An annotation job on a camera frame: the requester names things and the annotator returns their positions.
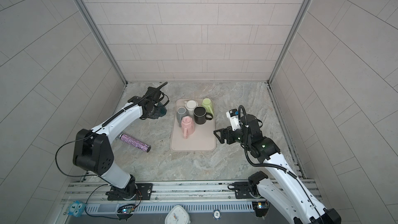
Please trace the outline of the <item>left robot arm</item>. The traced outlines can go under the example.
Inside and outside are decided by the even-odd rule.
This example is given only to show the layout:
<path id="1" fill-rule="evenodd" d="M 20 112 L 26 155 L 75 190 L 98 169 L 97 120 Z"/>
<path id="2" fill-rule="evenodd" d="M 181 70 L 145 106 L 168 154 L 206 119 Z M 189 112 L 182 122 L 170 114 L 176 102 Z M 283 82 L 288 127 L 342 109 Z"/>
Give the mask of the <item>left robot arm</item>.
<path id="1" fill-rule="evenodd" d="M 106 193 L 109 200 L 131 200 L 138 194 L 135 177 L 121 169 L 114 161 L 112 142 L 137 119 L 158 119 L 166 113 L 167 97 L 161 89 L 167 83 L 148 87 L 144 96 L 134 96 L 122 109 L 102 124 L 90 130 L 81 129 L 74 144 L 73 165 L 89 171 L 106 181 L 111 189 Z"/>

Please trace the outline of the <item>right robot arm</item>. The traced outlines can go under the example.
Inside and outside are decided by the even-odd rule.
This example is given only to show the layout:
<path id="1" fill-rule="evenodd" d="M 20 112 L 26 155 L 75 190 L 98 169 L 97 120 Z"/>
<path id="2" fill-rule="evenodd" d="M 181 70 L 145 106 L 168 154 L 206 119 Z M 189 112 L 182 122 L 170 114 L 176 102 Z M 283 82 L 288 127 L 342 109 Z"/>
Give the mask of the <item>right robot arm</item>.
<path id="1" fill-rule="evenodd" d="M 231 125 L 214 131 L 220 143 L 239 143 L 248 163 L 265 167 L 276 179 L 276 188 L 268 176 L 259 171 L 248 178 L 248 189 L 253 197 L 262 197 L 273 205 L 291 224 L 339 224 L 342 219 L 333 209 L 327 209 L 298 176 L 271 139 L 262 134 L 262 121 L 247 114 L 241 105 L 226 113 Z"/>

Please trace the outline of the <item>dark green mug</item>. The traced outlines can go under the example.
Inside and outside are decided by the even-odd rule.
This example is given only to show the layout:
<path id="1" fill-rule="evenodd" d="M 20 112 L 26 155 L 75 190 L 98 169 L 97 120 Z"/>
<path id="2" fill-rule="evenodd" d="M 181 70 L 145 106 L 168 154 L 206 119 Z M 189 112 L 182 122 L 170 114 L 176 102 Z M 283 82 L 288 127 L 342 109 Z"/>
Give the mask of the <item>dark green mug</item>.
<path id="1" fill-rule="evenodd" d="M 167 109 L 166 109 L 166 107 L 165 107 L 161 102 L 159 102 L 159 103 L 155 106 L 155 108 L 156 108 L 156 111 L 157 111 L 157 114 L 159 115 L 159 117 L 163 117 L 163 116 L 166 115 Z"/>

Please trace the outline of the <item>pink mug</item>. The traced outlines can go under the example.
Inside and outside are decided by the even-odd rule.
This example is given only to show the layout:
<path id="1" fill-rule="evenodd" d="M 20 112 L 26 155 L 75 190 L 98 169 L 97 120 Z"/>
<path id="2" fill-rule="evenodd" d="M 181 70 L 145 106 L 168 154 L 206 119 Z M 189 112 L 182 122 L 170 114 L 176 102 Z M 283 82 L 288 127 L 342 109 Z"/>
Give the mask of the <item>pink mug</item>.
<path id="1" fill-rule="evenodd" d="M 195 132 L 195 122 L 190 116 L 185 116 L 181 120 L 181 130 L 183 138 L 188 139 Z"/>

